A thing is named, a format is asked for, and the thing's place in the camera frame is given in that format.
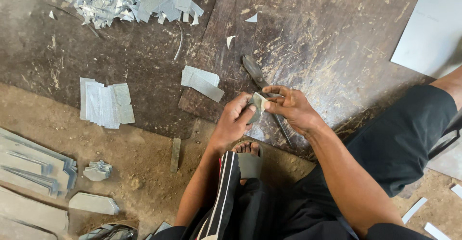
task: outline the work surface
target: work surface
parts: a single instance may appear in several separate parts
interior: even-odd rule
[[[417,0],[194,1],[205,14],[199,25],[182,23],[185,40],[173,61],[180,41],[174,23],[114,22],[97,38],[73,16],[54,10],[58,20],[48,17],[48,3],[61,1],[1,0],[6,31],[0,34],[0,81],[73,107],[79,107],[79,77],[126,82],[134,126],[183,139],[191,135],[195,115],[216,121],[239,92],[257,90],[241,66],[245,53],[257,59],[270,84],[302,90],[340,137],[410,85],[430,81],[389,62]],[[244,21],[257,11],[258,23]],[[231,35],[237,37],[228,51]],[[191,89],[183,92],[186,64],[220,75],[220,104]],[[290,134],[295,149],[265,114],[251,136],[309,157],[303,138]]]

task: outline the right hand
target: right hand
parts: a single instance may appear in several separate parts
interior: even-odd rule
[[[310,132],[327,126],[321,116],[309,104],[305,95],[286,86],[268,86],[265,93],[280,94],[283,97],[267,98],[266,111],[284,116],[295,131],[306,137]]]

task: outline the pile of metal scraps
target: pile of metal scraps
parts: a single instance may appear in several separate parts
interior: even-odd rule
[[[115,18],[120,20],[140,20],[148,22],[150,16],[158,17],[158,22],[163,24],[165,18],[170,22],[180,20],[183,13],[183,21],[193,17],[195,25],[199,23],[199,16],[204,11],[192,0],[64,0],[61,5],[73,7],[77,13],[84,17],[83,24],[93,23],[95,29],[111,26]]]

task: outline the dusty ground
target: dusty ground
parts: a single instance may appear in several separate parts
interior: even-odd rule
[[[182,141],[180,168],[177,173],[170,173],[172,139],[129,125],[122,125],[119,130],[106,130],[80,120],[78,109],[0,83],[0,127],[76,159],[79,173],[76,187],[65,199],[52,200],[14,185],[3,182],[0,185],[68,210],[70,227],[68,235],[62,239],[77,239],[105,222],[137,219],[142,240],[162,221],[174,222],[182,192],[214,126],[201,119],[195,121],[192,137]],[[267,158],[262,178],[274,186],[294,182],[314,167],[306,160],[269,145],[264,144],[264,148]],[[84,167],[100,159],[113,165],[111,177],[102,182],[82,178]],[[452,240],[460,240],[462,200],[449,189],[455,183],[462,184],[429,170],[393,201],[403,215],[421,197],[428,198],[407,226],[424,233],[423,226],[431,222]],[[121,212],[111,216],[68,209],[69,199],[79,191],[113,197]]]

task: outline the sandal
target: sandal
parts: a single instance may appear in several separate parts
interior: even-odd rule
[[[234,148],[236,148],[241,143],[249,142],[257,143],[251,140],[241,141],[236,144]],[[251,153],[237,153],[239,156],[239,169],[241,170],[241,179],[248,179],[248,178],[260,178],[260,173],[262,172],[262,164],[263,164],[263,148],[262,144],[258,143],[258,156],[251,154]]]

